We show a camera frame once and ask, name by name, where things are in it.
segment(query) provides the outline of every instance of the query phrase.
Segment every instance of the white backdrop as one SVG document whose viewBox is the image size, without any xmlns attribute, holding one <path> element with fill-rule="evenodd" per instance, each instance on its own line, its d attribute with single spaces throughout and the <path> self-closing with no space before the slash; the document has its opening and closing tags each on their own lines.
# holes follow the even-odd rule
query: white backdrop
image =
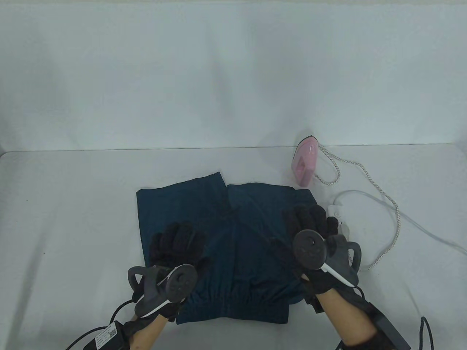
<svg viewBox="0 0 467 350">
<path fill-rule="evenodd" d="M 467 7 L 0 5 L 0 148 L 444 143 Z"/>
<path fill-rule="evenodd" d="M 456 143 L 456 145 L 466 154 L 467 156 L 467 133 Z"/>
</svg>

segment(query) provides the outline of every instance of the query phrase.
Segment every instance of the clothes iron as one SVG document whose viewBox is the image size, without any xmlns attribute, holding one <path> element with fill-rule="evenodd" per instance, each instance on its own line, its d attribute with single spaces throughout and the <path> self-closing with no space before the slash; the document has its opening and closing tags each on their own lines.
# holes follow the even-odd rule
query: clothes iron
<svg viewBox="0 0 467 350">
<path fill-rule="evenodd" d="M 295 149 L 292 159 L 292 171 L 301 187 L 307 187 L 313 178 L 318 150 L 318 140 L 313 136 L 305 137 Z"/>
</svg>

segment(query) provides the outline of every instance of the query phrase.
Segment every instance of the glove strap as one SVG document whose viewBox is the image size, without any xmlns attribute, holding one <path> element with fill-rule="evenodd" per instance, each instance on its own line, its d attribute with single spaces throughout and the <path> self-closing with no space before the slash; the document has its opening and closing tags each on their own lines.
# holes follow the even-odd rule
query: glove strap
<svg viewBox="0 0 467 350">
<path fill-rule="evenodd" d="M 370 340 L 353 346 L 340 342 L 338 349 L 342 350 L 393 350 L 394 345 L 382 332 L 376 333 Z"/>
</svg>

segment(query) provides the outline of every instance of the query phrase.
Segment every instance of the gloved hand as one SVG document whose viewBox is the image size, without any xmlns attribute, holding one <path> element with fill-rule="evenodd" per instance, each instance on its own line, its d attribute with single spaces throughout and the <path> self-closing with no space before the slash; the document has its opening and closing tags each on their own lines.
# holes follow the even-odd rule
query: gloved hand
<svg viewBox="0 0 467 350">
<path fill-rule="evenodd" d="M 167 277 L 173 268 L 183 264 L 190 264 L 196 268 L 199 281 L 210 265 L 208 258 L 201 258 L 205 242 L 206 235 L 203 232 L 194 231 L 192 225 L 188 222 L 182 224 L 172 223 L 167 226 L 164 233 L 155 234 L 150 245 L 149 261 L 152 266 L 166 267 L 157 276 L 157 283 Z M 138 285 L 139 288 L 133 293 L 132 299 L 134 302 L 142 297 L 144 293 L 143 286 L 144 281 L 141 280 Z M 151 324 L 157 315 L 162 315 L 170 322 L 174 322 L 182 304 L 183 301 L 181 303 L 170 303 L 148 317 L 126 322 L 123 325 L 124 337 L 128 341 L 137 331 Z"/>
<path fill-rule="evenodd" d="M 311 207 L 304 205 L 297 206 L 291 210 L 284 211 L 282 215 L 290 237 L 290 246 L 295 235 L 301 230 L 314 230 L 324 239 L 338 234 L 338 220 L 335 217 L 326 218 L 326 211 L 317 204 Z M 321 270 L 309 270 L 301 266 L 293 256 L 290 246 L 284 245 L 277 239 L 271 242 L 271 244 L 283 264 L 303 282 L 307 291 L 307 295 L 305 296 L 307 303 L 310 303 L 316 294 L 325 293 L 342 284 L 330 273 L 325 273 Z"/>
<path fill-rule="evenodd" d="M 182 264 L 190 264 L 196 268 L 198 281 L 203 277 L 210 265 L 208 258 L 201 258 L 206 243 L 206 234 L 194 231 L 188 223 L 172 223 L 164 233 L 157 233 L 151 242 L 149 249 L 149 261 L 152 266 L 164 266 L 169 269 L 158 276 L 157 280 L 163 280 L 169 272 Z M 181 304 L 170 303 L 160 309 L 159 314 L 173 322 Z"/>
</svg>

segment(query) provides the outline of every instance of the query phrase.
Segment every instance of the white cord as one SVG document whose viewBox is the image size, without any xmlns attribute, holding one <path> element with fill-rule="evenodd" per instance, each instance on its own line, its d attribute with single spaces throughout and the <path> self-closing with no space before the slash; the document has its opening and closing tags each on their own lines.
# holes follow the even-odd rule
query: white cord
<svg viewBox="0 0 467 350">
<path fill-rule="evenodd" d="M 373 181 L 373 179 L 371 178 L 370 174 L 368 173 L 368 171 L 365 169 L 365 167 L 357 162 L 357 161 L 348 161 L 347 159 L 343 159 L 343 158 L 340 158 L 338 156 L 336 156 L 334 153 L 328 151 L 323 145 L 321 144 L 318 144 L 318 147 L 319 149 L 321 150 L 321 152 L 323 152 L 326 157 L 329 158 L 329 160 L 333 163 L 334 167 L 336 168 L 336 171 L 337 171 L 337 177 L 334 181 L 324 181 L 323 179 L 321 179 L 317 174 L 315 174 L 315 177 L 324 185 L 326 186 L 331 186 L 331 185 L 334 185 L 335 183 L 337 183 L 340 179 L 340 169 L 339 167 L 337 166 L 337 163 L 335 162 L 334 159 L 338 160 L 338 161 L 341 161 L 343 163 L 347 163 L 347 164 L 354 164 L 358 167 L 360 167 L 363 172 L 365 173 L 365 175 L 367 176 L 368 178 L 368 181 L 370 181 L 370 183 L 376 187 L 376 189 L 383 195 L 385 196 L 387 199 L 389 199 L 391 201 L 391 203 L 393 204 L 394 206 L 394 211 L 396 212 L 396 221 L 397 221 L 397 225 L 396 225 L 396 234 L 394 235 L 394 238 L 392 239 L 392 242 L 389 244 L 389 246 L 387 246 L 382 253 L 380 253 L 378 255 L 378 257 L 376 258 L 375 261 L 373 261 L 370 265 L 368 266 L 364 266 L 364 267 L 361 267 L 360 268 L 360 271 L 365 271 L 365 270 L 371 270 L 373 267 L 376 266 L 376 264 L 378 264 L 380 262 L 380 260 L 383 258 L 383 256 L 385 256 L 387 253 L 389 253 L 389 251 L 396 245 L 396 242 L 397 242 L 397 239 L 399 238 L 399 234 L 400 234 L 400 231 L 401 231 L 401 214 L 400 214 L 400 211 L 399 211 L 399 206 L 397 205 L 397 203 L 395 202 L 394 199 L 392 199 L 386 192 L 384 192 L 382 190 L 381 187 L 378 186 L 378 184 L 376 182 Z"/>
<path fill-rule="evenodd" d="M 367 196 L 368 198 L 371 198 L 373 199 L 374 201 L 378 202 L 379 204 L 381 205 L 384 205 L 385 207 L 391 209 L 391 210 L 394 210 L 394 207 L 392 207 L 391 205 L 387 204 L 385 201 L 382 201 L 381 199 L 378 199 L 374 196 L 372 196 L 371 194 L 369 193 L 366 193 L 364 191 L 360 191 L 358 189 L 349 189 L 347 191 L 343 191 L 343 192 L 340 192 L 335 198 L 334 198 L 334 202 L 333 202 L 333 205 L 337 205 L 337 199 L 345 194 L 348 194 L 348 193 L 359 193 L 361 195 L 364 195 L 364 196 Z M 459 251 L 460 253 L 464 254 L 467 256 L 467 249 L 465 249 L 464 247 L 458 245 L 457 243 L 455 242 L 452 242 L 452 241 L 449 241 L 447 239 L 444 239 L 444 238 L 441 238 L 441 237 L 438 237 L 436 235 L 434 235 L 433 233 L 429 232 L 426 228 L 424 228 L 422 225 L 420 225 L 419 223 L 417 223 L 415 220 L 413 220 L 410 216 L 408 216 L 407 214 L 404 214 L 401 212 L 401 216 L 406 219 L 408 222 L 410 222 L 412 225 L 414 225 L 416 228 L 418 228 L 420 231 L 422 231 L 425 235 L 429 236 L 430 238 L 434 239 L 435 241 L 438 241 L 442 244 L 445 244 L 457 251 Z"/>
</svg>

